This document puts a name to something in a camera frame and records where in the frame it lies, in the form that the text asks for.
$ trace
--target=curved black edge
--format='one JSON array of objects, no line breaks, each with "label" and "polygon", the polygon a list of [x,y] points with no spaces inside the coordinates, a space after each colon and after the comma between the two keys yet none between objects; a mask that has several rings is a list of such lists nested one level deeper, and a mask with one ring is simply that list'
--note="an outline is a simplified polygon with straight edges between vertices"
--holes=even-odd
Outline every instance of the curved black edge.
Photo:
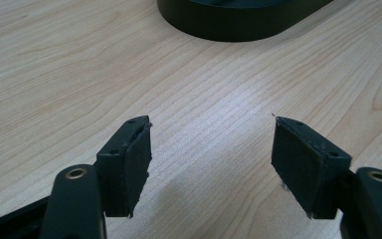
[{"label": "curved black edge", "polygon": [[332,1],[290,0],[267,7],[233,8],[191,0],[157,0],[157,6],[167,22],[192,36],[248,42],[274,36]]}]

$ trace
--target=wooden table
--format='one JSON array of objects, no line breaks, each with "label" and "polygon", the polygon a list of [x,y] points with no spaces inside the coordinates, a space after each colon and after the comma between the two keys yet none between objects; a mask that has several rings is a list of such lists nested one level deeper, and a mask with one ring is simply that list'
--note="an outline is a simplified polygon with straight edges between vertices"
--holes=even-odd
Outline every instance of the wooden table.
[{"label": "wooden table", "polygon": [[275,117],[382,168],[382,0],[336,0],[266,40],[184,34],[149,0],[0,0],[0,216],[49,195],[125,120],[150,176],[109,238],[340,238],[271,166]]}]

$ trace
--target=table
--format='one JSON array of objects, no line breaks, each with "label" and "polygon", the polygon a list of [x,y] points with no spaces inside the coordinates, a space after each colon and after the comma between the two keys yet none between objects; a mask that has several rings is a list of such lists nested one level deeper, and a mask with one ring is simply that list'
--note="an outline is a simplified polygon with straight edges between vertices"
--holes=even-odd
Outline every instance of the table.
[{"label": "table", "polygon": [[274,37],[198,39],[149,0],[0,0],[0,216],[124,121],[153,123],[150,176],[109,238],[340,238],[271,166],[275,116],[382,169],[382,0],[335,0]]}]

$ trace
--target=wooden surface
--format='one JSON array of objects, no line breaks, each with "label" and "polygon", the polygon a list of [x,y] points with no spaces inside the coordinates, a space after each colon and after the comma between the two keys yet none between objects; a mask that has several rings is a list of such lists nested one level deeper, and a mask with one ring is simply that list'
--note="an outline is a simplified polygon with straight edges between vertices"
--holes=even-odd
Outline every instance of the wooden surface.
[{"label": "wooden surface", "polygon": [[0,0],[0,216],[149,115],[153,160],[109,238],[340,238],[272,168],[275,118],[382,168],[382,0],[336,0],[291,29],[216,43],[152,0]]}]

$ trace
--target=black object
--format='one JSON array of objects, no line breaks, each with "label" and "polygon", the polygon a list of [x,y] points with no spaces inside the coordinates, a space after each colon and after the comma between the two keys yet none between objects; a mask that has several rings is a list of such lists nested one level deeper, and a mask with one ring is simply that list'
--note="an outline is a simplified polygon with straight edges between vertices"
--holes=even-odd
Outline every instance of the black object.
[{"label": "black object", "polygon": [[351,157],[306,124],[277,118],[272,165],[314,219],[343,212],[342,237],[382,238],[382,170],[349,170]]},{"label": "black object", "polygon": [[221,42],[276,35],[332,0],[157,0],[162,16],[190,35]]},{"label": "black object", "polygon": [[0,238],[106,238],[104,216],[132,217],[151,160],[148,117],[130,119],[95,165],[62,170],[52,194],[0,218]]}]

